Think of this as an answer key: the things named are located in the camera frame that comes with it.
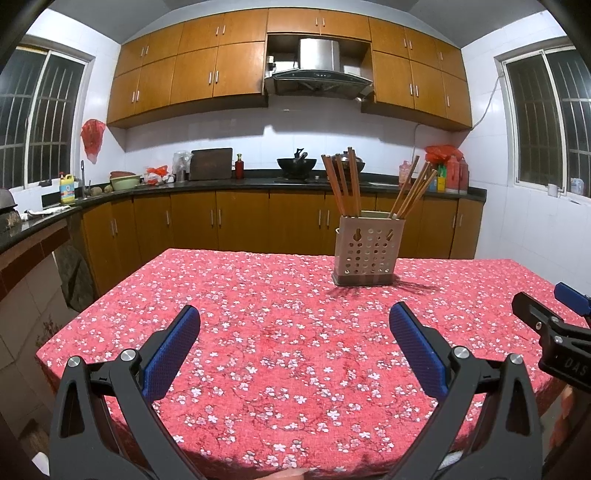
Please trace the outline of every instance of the red plastic bag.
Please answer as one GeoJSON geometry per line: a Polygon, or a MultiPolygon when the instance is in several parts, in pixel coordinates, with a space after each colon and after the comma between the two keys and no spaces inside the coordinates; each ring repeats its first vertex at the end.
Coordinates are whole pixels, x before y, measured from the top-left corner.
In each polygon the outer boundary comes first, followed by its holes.
{"type": "Polygon", "coordinates": [[[445,163],[451,157],[456,157],[458,160],[464,158],[464,154],[453,145],[435,145],[426,147],[425,160],[431,163],[445,163]]]}
{"type": "Polygon", "coordinates": [[[96,160],[100,152],[100,148],[103,145],[103,133],[107,126],[97,119],[88,120],[82,126],[82,142],[84,143],[84,151],[86,152],[86,158],[96,165],[96,160]]]}

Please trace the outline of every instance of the cabinet door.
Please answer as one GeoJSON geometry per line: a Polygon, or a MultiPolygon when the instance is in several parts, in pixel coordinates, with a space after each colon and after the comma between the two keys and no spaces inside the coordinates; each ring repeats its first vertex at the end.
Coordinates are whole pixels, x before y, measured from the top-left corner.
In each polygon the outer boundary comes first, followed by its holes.
{"type": "MultiPolygon", "coordinates": [[[[379,212],[389,212],[396,200],[396,196],[378,196],[376,210],[379,212]]],[[[421,232],[421,216],[423,214],[423,199],[419,200],[412,211],[409,212],[404,222],[404,233],[398,252],[399,258],[416,258],[418,239],[421,232]]]]}
{"type": "Polygon", "coordinates": [[[457,200],[423,200],[417,258],[449,258],[456,212],[457,200]]]}
{"type": "Polygon", "coordinates": [[[358,38],[371,41],[369,20],[365,15],[356,15],[335,10],[320,10],[321,35],[358,38]]]}
{"type": "Polygon", "coordinates": [[[262,94],[264,61],[265,42],[220,46],[213,96],[262,94]]]}
{"type": "Polygon", "coordinates": [[[170,196],[175,248],[217,250],[215,192],[170,196]]]}
{"type": "Polygon", "coordinates": [[[181,40],[182,33],[182,23],[152,32],[144,53],[143,65],[168,57],[174,57],[178,52],[178,44],[181,40]]]}
{"type": "Polygon", "coordinates": [[[82,220],[96,290],[103,296],[123,278],[115,242],[111,204],[104,203],[85,211],[82,220]]]}
{"type": "Polygon", "coordinates": [[[474,200],[460,199],[458,201],[456,231],[449,258],[456,260],[472,260],[474,258],[480,235],[483,207],[482,202],[474,200]]]}
{"type": "Polygon", "coordinates": [[[380,51],[374,51],[373,58],[376,101],[414,108],[410,61],[380,51]]]}
{"type": "Polygon", "coordinates": [[[416,110],[446,117],[445,90],[441,71],[432,67],[411,62],[413,71],[414,107],[416,110]]]}
{"type": "Polygon", "coordinates": [[[148,37],[149,35],[145,35],[121,45],[119,61],[117,62],[117,67],[115,69],[116,77],[142,66],[146,47],[148,46],[148,37]]]}
{"type": "Polygon", "coordinates": [[[320,255],[324,193],[271,193],[270,253],[320,255]]]}
{"type": "Polygon", "coordinates": [[[226,252],[269,251],[269,194],[216,192],[217,239],[226,252]]]}
{"type": "Polygon", "coordinates": [[[141,69],[132,70],[113,79],[107,123],[127,118],[135,113],[135,95],[141,69]]]}
{"type": "Polygon", "coordinates": [[[135,228],[134,204],[130,200],[111,203],[115,243],[121,262],[122,279],[129,277],[143,263],[139,254],[138,233],[135,228]]]}
{"type": "Polygon", "coordinates": [[[408,55],[411,60],[439,69],[439,55],[435,39],[412,28],[404,28],[408,41],[408,55]]]}
{"type": "Polygon", "coordinates": [[[442,71],[466,80],[466,68],[464,66],[462,51],[438,38],[435,39],[435,45],[437,46],[442,71]]]}
{"type": "Polygon", "coordinates": [[[176,59],[177,57],[170,57],[142,67],[139,74],[135,113],[154,110],[170,104],[170,90],[173,85],[176,59]]]}
{"type": "MultiPolygon", "coordinates": [[[[324,201],[325,214],[322,217],[322,255],[334,255],[336,246],[336,229],[340,225],[340,213],[336,206],[335,196],[327,193],[324,201]]],[[[367,212],[375,210],[375,195],[361,196],[361,209],[367,212]]]]}
{"type": "Polygon", "coordinates": [[[223,16],[220,45],[265,41],[267,35],[266,8],[228,12],[223,16]]]}
{"type": "Polygon", "coordinates": [[[320,33],[320,13],[311,8],[270,8],[268,33],[320,33]]]}
{"type": "Polygon", "coordinates": [[[447,117],[467,127],[472,127],[472,106],[468,83],[443,72],[447,117]]]}
{"type": "Polygon", "coordinates": [[[170,197],[168,195],[136,197],[134,212],[139,253],[142,262],[147,263],[174,245],[170,197]]]}
{"type": "Polygon", "coordinates": [[[408,58],[408,42],[404,27],[385,20],[369,17],[371,46],[374,50],[408,58]]]}
{"type": "Polygon", "coordinates": [[[222,15],[196,18],[183,24],[178,53],[217,47],[222,31],[222,15]]]}
{"type": "Polygon", "coordinates": [[[213,96],[217,48],[183,53],[174,66],[170,104],[190,102],[213,96]]]}

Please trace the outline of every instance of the red floral tablecloth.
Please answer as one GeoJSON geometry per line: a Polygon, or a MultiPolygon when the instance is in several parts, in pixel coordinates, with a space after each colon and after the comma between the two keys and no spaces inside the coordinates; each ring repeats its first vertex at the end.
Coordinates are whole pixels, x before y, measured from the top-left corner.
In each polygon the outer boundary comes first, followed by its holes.
{"type": "MultiPolygon", "coordinates": [[[[405,301],[479,357],[523,354],[545,411],[561,384],[537,368],[537,336],[511,314],[519,291],[580,318],[553,286],[510,260],[399,260],[390,287],[338,288],[332,257],[168,250],[121,282],[38,352],[50,381],[68,358],[139,348],[190,303],[202,320],[168,396],[154,404],[207,476],[256,478],[286,467],[323,477],[387,471],[433,412],[388,328],[405,301]]],[[[476,398],[461,431],[476,423],[476,398]]],[[[113,417],[125,437],[116,402],[113,417]]]]}

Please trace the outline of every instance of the blue gripper pad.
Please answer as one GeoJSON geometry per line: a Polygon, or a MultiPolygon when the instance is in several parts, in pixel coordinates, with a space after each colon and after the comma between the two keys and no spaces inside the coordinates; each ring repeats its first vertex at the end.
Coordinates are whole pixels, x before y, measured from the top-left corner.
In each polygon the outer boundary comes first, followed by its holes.
{"type": "Polygon", "coordinates": [[[152,403],[166,396],[201,328],[199,311],[187,305],[166,328],[154,332],[139,350],[142,395],[152,403]]]}
{"type": "Polygon", "coordinates": [[[390,331],[424,392],[439,402],[443,401],[448,392],[446,366],[425,337],[423,329],[426,327],[403,302],[392,307],[389,319],[390,331]]]}
{"type": "Polygon", "coordinates": [[[591,315],[591,300],[562,282],[554,287],[554,298],[581,317],[591,315]]]}

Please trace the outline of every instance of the yellow detergent bottle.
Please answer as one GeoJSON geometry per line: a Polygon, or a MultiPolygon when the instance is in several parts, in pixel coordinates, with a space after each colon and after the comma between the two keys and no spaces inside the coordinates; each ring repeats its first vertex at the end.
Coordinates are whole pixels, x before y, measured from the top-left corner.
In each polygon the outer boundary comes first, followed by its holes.
{"type": "Polygon", "coordinates": [[[74,175],[60,173],[60,203],[72,203],[76,200],[74,195],[74,175]]]}

